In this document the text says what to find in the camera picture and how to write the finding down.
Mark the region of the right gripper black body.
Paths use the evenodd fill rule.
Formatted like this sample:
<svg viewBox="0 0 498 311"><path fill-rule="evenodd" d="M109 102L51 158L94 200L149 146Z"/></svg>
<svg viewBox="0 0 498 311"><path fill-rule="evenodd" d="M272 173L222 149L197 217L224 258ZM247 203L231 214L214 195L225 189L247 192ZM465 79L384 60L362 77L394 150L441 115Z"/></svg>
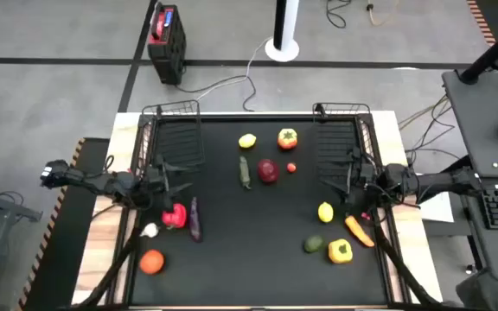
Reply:
<svg viewBox="0 0 498 311"><path fill-rule="evenodd" d="M366 161L355 161L350 164L349 194L350 202L371 202L377 191L374 188L377 170L374 164Z"/></svg>

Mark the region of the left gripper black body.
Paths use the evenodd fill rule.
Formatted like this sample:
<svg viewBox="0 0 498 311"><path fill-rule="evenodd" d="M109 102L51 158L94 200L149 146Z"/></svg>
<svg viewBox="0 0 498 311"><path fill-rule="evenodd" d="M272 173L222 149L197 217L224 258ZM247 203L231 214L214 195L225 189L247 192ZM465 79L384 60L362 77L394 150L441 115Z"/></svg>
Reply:
<svg viewBox="0 0 498 311"><path fill-rule="evenodd" d="M141 184L148 207L170 207L169 181L164 164L147 167Z"/></svg>

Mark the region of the red bell pepper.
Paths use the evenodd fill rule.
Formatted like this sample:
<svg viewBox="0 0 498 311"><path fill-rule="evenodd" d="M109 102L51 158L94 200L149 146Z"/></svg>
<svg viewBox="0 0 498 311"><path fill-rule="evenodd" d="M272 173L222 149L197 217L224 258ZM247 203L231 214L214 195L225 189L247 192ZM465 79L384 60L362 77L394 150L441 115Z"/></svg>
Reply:
<svg viewBox="0 0 498 311"><path fill-rule="evenodd" d="M174 203L172 212L162 213L162 222L168 228L183 228L186 225L187 218L187 209L181 203Z"/></svg>

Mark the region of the purple eggplant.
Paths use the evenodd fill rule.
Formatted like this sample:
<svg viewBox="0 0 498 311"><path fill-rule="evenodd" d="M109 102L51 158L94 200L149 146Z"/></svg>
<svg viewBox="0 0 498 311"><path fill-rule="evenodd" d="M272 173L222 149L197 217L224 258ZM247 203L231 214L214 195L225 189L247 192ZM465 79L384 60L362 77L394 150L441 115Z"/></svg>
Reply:
<svg viewBox="0 0 498 311"><path fill-rule="evenodd" d="M202 229L201 222L199 218L199 210L197 204L197 198L194 197L190 204L189 213L189 233L191 238L196 242L200 243L202 241Z"/></svg>

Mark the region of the orange carrot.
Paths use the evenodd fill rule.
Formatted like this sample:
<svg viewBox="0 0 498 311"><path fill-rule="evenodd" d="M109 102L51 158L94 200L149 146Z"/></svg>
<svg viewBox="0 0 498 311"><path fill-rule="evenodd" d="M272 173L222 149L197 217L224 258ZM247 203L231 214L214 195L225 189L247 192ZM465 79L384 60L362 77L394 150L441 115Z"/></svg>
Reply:
<svg viewBox="0 0 498 311"><path fill-rule="evenodd" d="M367 235L367 233L363 230L357 219L350 215L347 216L344 220L345 225L351 231L351 233L366 247L374 247L374 241Z"/></svg>

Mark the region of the orange-red tomato green stem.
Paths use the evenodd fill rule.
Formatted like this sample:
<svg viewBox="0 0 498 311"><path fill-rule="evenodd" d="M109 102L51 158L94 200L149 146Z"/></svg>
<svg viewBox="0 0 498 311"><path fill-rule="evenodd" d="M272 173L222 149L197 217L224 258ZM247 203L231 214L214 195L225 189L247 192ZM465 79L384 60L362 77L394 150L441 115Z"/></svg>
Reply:
<svg viewBox="0 0 498 311"><path fill-rule="evenodd" d="M293 149L297 146L297 132L294 129L281 129L278 133L278 146L281 149Z"/></svg>

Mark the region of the green avocado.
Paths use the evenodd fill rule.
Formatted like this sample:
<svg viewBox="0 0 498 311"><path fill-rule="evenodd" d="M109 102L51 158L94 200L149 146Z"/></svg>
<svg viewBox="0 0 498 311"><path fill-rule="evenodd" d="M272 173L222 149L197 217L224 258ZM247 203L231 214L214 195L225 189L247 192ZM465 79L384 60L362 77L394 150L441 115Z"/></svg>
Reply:
<svg viewBox="0 0 498 311"><path fill-rule="evenodd" d="M307 253L314 253L322 249L324 239L320 235L314 235L306 238L303 242L303 250Z"/></svg>

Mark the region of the yellow bell pepper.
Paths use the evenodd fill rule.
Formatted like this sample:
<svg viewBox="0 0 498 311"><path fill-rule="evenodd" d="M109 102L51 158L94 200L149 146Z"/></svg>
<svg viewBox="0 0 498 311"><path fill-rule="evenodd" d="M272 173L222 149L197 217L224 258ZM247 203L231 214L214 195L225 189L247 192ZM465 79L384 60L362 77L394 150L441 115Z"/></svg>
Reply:
<svg viewBox="0 0 498 311"><path fill-rule="evenodd" d="M353 259L352 247L346 239L337 239L329 243L328 256L332 263L349 263Z"/></svg>

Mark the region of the green cucumber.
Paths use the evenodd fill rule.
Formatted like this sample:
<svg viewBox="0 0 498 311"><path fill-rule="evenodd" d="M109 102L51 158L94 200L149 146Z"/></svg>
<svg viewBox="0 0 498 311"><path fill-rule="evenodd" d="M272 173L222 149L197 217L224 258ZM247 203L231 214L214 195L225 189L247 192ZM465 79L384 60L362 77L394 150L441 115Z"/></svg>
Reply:
<svg viewBox="0 0 498 311"><path fill-rule="evenodd" d="M248 162L242 155L239 157L239 178L244 188L251 189L251 177Z"/></svg>

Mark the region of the dark red round fruit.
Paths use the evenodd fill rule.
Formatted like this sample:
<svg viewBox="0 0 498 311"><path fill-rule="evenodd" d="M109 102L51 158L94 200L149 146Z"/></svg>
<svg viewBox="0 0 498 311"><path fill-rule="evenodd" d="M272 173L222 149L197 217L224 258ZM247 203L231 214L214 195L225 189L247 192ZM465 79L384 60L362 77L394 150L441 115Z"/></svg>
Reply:
<svg viewBox="0 0 498 311"><path fill-rule="evenodd" d="M279 177L278 165L270 159L259 161L257 170L259 179L264 183L273 183Z"/></svg>

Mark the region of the round orange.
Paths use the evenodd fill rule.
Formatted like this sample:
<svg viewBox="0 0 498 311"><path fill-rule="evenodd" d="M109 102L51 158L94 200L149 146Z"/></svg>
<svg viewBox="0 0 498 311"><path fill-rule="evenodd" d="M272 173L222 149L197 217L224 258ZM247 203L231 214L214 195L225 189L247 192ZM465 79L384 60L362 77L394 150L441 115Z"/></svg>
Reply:
<svg viewBox="0 0 498 311"><path fill-rule="evenodd" d="M164 262L165 257L162 252L151 249L142 255L139 261L139 268L147 275L154 275L163 268Z"/></svg>

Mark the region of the white paper sheet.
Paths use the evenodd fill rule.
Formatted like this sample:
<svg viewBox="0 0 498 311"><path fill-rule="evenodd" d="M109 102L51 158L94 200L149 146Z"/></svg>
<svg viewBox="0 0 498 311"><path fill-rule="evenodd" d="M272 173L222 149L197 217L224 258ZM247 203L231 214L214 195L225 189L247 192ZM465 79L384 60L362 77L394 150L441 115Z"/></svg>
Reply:
<svg viewBox="0 0 498 311"><path fill-rule="evenodd" d="M450 194L443 192L419 204L422 219L453 223Z"/></svg>

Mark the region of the black hazard-striped floor mat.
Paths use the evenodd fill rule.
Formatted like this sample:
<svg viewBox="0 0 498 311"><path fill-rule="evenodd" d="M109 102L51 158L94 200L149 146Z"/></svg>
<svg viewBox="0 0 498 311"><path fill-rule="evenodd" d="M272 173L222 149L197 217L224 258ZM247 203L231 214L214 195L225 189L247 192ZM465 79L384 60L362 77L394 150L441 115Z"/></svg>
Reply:
<svg viewBox="0 0 498 311"><path fill-rule="evenodd" d="M498 41L498 0L466 0L485 41L489 46Z"/></svg>
<svg viewBox="0 0 498 311"><path fill-rule="evenodd" d="M72 303L96 196L62 187L15 311L53 311Z"/></svg>

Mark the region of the black and red battery box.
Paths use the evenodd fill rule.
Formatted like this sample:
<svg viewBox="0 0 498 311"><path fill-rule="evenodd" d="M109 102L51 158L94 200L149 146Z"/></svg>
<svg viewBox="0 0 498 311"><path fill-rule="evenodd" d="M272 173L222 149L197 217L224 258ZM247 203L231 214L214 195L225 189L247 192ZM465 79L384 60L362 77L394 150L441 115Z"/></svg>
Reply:
<svg viewBox="0 0 498 311"><path fill-rule="evenodd" d="M150 20L147 52L162 84L182 83L187 39L176 5L158 2Z"/></svg>

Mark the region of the white black pole stand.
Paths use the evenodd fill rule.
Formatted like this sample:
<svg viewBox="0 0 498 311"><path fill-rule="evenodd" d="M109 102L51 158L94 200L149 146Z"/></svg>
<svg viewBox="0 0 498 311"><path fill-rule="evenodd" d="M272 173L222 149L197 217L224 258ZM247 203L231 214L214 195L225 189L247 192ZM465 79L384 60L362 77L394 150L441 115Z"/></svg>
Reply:
<svg viewBox="0 0 498 311"><path fill-rule="evenodd" d="M294 34L300 0L277 0L273 36L265 44L269 58L277 62L296 59L299 46Z"/></svg>

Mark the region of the black desk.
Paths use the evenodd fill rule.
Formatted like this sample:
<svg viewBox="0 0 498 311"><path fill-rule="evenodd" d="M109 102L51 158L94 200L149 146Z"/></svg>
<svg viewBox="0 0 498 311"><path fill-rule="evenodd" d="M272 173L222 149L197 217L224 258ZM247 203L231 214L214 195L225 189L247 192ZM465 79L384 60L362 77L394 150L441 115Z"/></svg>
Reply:
<svg viewBox="0 0 498 311"><path fill-rule="evenodd" d="M483 73L472 84L457 72L445 72L442 79L482 192L498 192L498 72ZM498 229L488 226L481 198L467 203L486 267L498 279Z"/></svg>

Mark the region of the person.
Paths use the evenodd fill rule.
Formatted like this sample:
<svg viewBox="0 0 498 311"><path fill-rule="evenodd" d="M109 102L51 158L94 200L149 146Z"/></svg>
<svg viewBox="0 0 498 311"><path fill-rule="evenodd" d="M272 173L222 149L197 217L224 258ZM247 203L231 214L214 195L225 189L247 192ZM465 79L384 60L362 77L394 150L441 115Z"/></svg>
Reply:
<svg viewBox="0 0 498 311"><path fill-rule="evenodd" d="M498 311L498 279L488 269L480 270L460 282L456 293L467 308Z"/></svg>

